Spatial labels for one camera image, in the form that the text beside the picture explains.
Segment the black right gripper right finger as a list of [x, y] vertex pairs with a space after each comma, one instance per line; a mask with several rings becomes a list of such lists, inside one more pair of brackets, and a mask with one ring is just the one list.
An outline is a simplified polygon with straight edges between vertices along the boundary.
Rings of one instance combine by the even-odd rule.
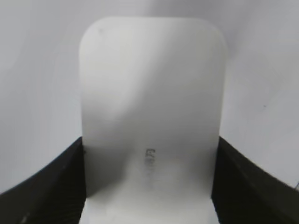
[[211, 199], [221, 224], [297, 224], [299, 192], [219, 138]]

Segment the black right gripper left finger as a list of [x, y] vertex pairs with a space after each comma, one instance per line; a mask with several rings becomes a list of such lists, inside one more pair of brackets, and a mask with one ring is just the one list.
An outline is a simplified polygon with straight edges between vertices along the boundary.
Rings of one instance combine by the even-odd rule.
[[2, 224], [78, 224], [86, 200], [82, 138], [0, 195]]

